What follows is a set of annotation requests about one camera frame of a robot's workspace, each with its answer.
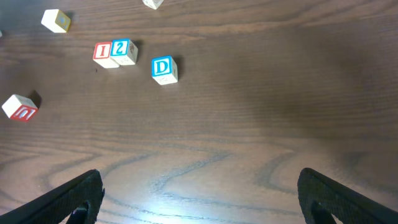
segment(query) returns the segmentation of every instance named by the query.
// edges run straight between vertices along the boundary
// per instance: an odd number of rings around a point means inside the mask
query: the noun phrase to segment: letter block
[[[104,68],[119,68],[119,64],[111,58],[112,42],[97,43],[93,60]]]
[[[171,56],[152,59],[152,77],[160,85],[178,82],[177,64]]]
[[[32,119],[38,110],[31,99],[16,94],[12,95],[1,108],[8,118],[25,122]]]
[[[142,0],[142,2],[146,6],[156,10],[162,4],[163,0]]]
[[[42,24],[54,33],[66,33],[70,19],[59,9],[47,9],[42,18]]]
[[[138,48],[129,39],[114,40],[112,42],[111,58],[120,65],[135,65]]]

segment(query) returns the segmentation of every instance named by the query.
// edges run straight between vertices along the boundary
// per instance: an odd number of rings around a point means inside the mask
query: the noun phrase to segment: block with number 1
[[[59,9],[48,9],[44,12],[42,24],[54,33],[66,33],[70,19]]]
[[[112,42],[111,58],[120,65],[135,65],[138,48],[129,39],[114,40]]]
[[[119,64],[111,58],[112,42],[97,43],[93,60],[104,68],[119,68]]]
[[[38,110],[31,99],[16,94],[12,95],[1,108],[8,118],[25,122],[32,119]]]

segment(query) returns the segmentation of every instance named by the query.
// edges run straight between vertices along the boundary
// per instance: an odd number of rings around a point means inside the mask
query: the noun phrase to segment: blue letter d
[[[164,64],[164,69],[163,69],[162,71],[160,70],[160,69],[161,69],[161,66],[160,66],[161,63]],[[164,62],[164,61],[156,62],[156,64],[157,64],[157,73],[165,72],[165,71],[167,70],[167,67],[169,66],[169,65],[168,65],[166,62]]]

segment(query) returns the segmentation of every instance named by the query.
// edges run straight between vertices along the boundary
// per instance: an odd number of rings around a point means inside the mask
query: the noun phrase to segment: red number 1
[[[104,56],[104,51],[105,51],[105,46],[101,46],[102,47],[102,52],[100,56]]]

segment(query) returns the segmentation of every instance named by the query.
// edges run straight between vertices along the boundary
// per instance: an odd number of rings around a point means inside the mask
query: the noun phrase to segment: blue number 2
[[[117,54],[121,54],[121,53],[123,53],[123,51],[121,50],[121,48],[123,47],[123,42],[119,42],[118,43],[118,49],[117,49],[117,51],[116,51],[116,53]]]

